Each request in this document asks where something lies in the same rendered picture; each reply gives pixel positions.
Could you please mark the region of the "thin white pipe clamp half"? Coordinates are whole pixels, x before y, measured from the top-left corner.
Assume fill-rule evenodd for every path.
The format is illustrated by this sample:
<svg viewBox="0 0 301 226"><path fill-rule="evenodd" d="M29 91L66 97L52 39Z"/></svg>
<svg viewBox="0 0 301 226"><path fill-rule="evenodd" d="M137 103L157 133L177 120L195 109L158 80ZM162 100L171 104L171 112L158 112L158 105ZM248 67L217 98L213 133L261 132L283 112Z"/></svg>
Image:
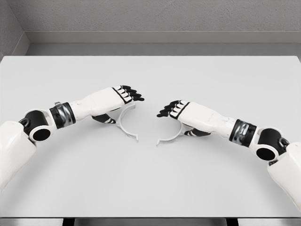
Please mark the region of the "thin white pipe clamp half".
<svg viewBox="0 0 301 226"><path fill-rule="evenodd" d="M185 131L186 131L185 125L183 123L181 123L179 131L174 136L172 136L170 138L160 138L160 139L158 139L157 143L156 143L156 146L158 146L159 144L166 144L166 143L173 142L178 137L183 136Z"/></svg>
<svg viewBox="0 0 301 226"><path fill-rule="evenodd" d="M135 103L129 103L127 105L125 105L124 107L122 107L121 113L116 121L116 126L118 128L120 128L128 137L133 138L137 143L139 142L139 138L137 134L128 132L125 127L122 124L122 119L124 118L125 114L129 111L129 110L133 110L135 109L136 104Z"/></svg>

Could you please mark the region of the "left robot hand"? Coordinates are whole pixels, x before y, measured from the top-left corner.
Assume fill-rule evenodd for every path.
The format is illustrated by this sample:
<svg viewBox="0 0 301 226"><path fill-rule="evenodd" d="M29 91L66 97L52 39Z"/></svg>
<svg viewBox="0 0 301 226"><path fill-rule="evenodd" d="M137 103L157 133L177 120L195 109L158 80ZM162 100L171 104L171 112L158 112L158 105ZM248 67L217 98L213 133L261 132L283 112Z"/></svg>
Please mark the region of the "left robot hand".
<svg viewBox="0 0 301 226"><path fill-rule="evenodd" d="M91 101L88 104L89 115L98 122L115 124L116 120L108 115L108 112L134 101L144 101L144 98L130 86L120 85L109 87L88 96Z"/></svg>

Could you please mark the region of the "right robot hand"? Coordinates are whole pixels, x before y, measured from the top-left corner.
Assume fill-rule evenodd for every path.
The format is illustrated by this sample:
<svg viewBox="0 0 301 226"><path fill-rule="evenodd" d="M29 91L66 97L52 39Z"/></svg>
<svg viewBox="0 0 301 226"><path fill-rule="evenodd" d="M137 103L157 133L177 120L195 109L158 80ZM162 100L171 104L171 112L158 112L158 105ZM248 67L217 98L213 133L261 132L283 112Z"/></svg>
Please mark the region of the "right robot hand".
<svg viewBox="0 0 301 226"><path fill-rule="evenodd" d="M211 134L211 130L201 131L205 126L204 107L195 103L184 100L175 100L166 105L164 109L159 111L157 117L171 117L180 121L182 124L192 127L192 129L184 132L186 136L204 137Z"/></svg>

